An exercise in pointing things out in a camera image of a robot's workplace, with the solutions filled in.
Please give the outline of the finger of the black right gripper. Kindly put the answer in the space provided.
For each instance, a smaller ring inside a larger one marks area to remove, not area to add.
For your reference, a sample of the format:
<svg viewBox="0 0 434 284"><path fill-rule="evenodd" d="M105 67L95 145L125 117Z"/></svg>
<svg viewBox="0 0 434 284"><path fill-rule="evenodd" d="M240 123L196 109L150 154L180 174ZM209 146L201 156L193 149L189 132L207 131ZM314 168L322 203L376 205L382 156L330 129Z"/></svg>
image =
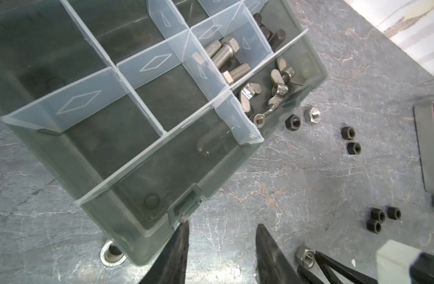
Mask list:
<svg viewBox="0 0 434 284"><path fill-rule="evenodd" d="M328 282L331 284L342 284L340 278L334 272L339 273L353 284L378 284L377 280L344 266L321 252L315 253L315 263L318 264ZM299 265L297 274L305 284L324 284L322 280L307 270L303 265Z"/></svg>

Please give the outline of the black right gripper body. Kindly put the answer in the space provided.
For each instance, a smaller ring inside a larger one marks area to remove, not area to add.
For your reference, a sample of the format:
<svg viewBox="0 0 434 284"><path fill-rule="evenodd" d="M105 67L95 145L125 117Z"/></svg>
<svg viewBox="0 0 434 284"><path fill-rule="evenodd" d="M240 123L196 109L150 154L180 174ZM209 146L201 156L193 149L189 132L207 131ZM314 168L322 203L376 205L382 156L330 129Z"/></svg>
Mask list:
<svg viewBox="0 0 434 284"><path fill-rule="evenodd" d="M434 284L434 255L421 253L410 267L413 284Z"/></svg>

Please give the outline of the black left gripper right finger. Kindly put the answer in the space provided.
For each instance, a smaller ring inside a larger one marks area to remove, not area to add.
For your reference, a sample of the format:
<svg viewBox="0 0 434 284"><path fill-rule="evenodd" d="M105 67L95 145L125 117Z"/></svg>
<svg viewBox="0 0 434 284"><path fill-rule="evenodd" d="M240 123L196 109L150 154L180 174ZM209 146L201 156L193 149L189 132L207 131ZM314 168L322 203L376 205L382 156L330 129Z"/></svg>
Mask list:
<svg viewBox="0 0 434 284"><path fill-rule="evenodd" d="M302 284L265 225L256 231L257 272L260 284Z"/></svg>

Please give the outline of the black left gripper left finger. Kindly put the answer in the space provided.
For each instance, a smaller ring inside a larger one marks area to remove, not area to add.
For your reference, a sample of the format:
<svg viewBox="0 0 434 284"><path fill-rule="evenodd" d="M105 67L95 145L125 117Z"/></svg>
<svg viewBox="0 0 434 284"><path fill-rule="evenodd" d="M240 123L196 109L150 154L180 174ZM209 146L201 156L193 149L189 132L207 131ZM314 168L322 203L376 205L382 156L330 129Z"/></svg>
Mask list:
<svg viewBox="0 0 434 284"><path fill-rule="evenodd" d="M139 284L184 284L189 250L189 222L181 222Z"/></svg>

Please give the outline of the black bolt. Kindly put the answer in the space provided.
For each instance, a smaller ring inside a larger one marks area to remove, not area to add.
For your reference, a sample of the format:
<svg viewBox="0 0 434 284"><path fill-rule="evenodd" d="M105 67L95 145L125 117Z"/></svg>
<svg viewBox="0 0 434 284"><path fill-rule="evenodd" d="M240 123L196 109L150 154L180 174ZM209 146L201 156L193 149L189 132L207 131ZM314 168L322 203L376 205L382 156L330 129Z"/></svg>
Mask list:
<svg viewBox="0 0 434 284"><path fill-rule="evenodd" d="M264 37L269 42L269 45L272 49L272 51L276 52L279 47L283 44L283 42L286 40L286 32L282 29L278 29L275 33L272 32L268 27L266 27L262 23L262 16L260 13L255 13L253 15L256 23L260 27Z"/></svg>

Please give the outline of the steel hex bolt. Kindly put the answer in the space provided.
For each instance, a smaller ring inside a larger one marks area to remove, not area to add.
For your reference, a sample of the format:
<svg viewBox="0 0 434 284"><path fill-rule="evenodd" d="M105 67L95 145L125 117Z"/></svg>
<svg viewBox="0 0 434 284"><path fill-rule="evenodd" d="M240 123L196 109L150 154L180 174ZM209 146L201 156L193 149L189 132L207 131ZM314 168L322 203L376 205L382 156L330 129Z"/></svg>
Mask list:
<svg viewBox="0 0 434 284"><path fill-rule="evenodd" d="M250 66L247 63L243 63L231 71L223 72L222 75L225 81L227 82L227 84L232 85L234 84L234 82L240 80L250 71L251 71Z"/></svg>
<svg viewBox="0 0 434 284"><path fill-rule="evenodd" d="M205 52L210 58L212 58L217 54L221 47L222 43L219 40L214 40L205 47ZM199 65L202 65L205 62L205 60L201 57L199 53L195 53L193 55L193 58Z"/></svg>
<svg viewBox="0 0 434 284"><path fill-rule="evenodd" d="M221 70L228 61L234 59L240 50L238 41L233 37L224 37L221 44L222 47L212 58L214 65L219 70Z"/></svg>

